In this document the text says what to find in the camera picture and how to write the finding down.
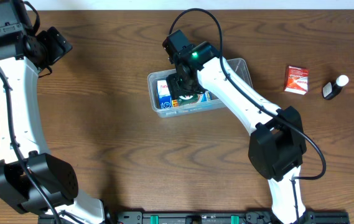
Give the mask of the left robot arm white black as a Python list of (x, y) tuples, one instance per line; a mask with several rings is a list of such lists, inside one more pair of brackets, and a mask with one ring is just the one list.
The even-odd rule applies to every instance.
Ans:
[(72, 46), (51, 27), (0, 27), (0, 199), (47, 223), (104, 223), (103, 202), (81, 190), (73, 167), (53, 156), (42, 130), (37, 83)]

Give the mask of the green round-logo box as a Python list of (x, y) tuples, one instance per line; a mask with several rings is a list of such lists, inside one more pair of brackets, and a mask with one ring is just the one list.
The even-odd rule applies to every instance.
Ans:
[(199, 100), (198, 94), (179, 96), (177, 99), (178, 106), (194, 104)]

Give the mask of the red Panadol box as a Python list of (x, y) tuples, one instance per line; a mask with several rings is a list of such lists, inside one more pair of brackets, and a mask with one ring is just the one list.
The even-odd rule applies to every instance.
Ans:
[(309, 70), (288, 66), (286, 69), (286, 77), (284, 83), (284, 91), (304, 95), (308, 92)]

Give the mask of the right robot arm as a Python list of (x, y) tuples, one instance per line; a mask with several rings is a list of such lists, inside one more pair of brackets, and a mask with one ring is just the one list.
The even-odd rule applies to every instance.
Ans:
[(239, 119), (249, 134), (248, 157), (269, 184), (272, 212), (281, 223), (299, 223), (305, 213), (299, 178), (305, 135), (299, 112), (281, 109), (254, 91), (208, 42), (162, 44), (175, 65), (167, 77), (173, 97), (208, 90)]

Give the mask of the blue Kool Fever box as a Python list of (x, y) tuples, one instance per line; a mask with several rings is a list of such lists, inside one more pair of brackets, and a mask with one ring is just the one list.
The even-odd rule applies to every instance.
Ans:
[[(203, 93), (203, 94), (198, 94), (198, 95), (199, 95), (199, 100), (198, 100), (196, 103), (194, 103), (194, 104), (203, 103), (203, 102), (211, 101), (211, 100), (212, 100), (212, 99), (211, 99), (211, 96), (210, 96), (210, 94), (209, 94), (208, 91), (206, 91), (206, 92)], [(162, 98), (159, 98), (159, 97), (158, 97), (158, 100), (159, 100), (160, 109), (179, 107), (177, 100), (173, 100), (173, 99), (171, 98), (171, 96), (169, 96), (169, 97), (162, 97)]]

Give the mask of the dark syrup bottle white cap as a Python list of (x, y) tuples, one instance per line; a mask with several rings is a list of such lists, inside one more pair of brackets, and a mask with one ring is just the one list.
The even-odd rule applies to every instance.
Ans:
[(346, 75), (340, 75), (334, 82), (328, 82), (322, 88), (322, 96), (325, 100), (331, 100), (335, 98), (349, 82), (349, 78)]

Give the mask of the clear plastic container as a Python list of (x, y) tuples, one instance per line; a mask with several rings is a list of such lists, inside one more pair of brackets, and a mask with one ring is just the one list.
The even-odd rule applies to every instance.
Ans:
[[(234, 58), (227, 60), (231, 69), (250, 87), (253, 86), (246, 61), (242, 58)], [(160, 118), (169, 118), (173, 116), (180, 116), (191, 113), (198, 113), (208, 110), (216, 110), (218, 108), (225, 108), (223, 102), (218, 99), (213, 93), (209, 101), (200, 101), (194, 104), (180, 105), (173, 107), (172, 103), (166, 103), (167, 108), (161, 108), (159, 95), (157, 91), (157, 82), (165, 80), (169, 75), (174, 74), (175, 69), (164, 70), (159, 72), (150, 73), (147, 77), (147, 85), (149, 90), (149, 97), (151, 100), (152, 109), (157, 113)]]

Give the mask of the white blue Panadol box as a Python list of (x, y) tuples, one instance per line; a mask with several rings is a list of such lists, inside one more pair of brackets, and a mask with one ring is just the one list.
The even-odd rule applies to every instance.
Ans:
[(170, 96), (170, 91), (166, 80), (157, 81), (157, 94), (159, 98)]

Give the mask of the black mounting rail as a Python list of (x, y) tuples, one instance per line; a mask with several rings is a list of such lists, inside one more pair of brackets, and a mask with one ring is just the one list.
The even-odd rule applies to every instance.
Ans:
[[(308, 224), (350, 224), (347, 212), (308, 211), (300, 217), (299, 223)], [(268, 211), (245, 213), (147, 213), (121, 212), (105, 216), (104, 223), (120, 224), (265, 224), (280, 223)]]

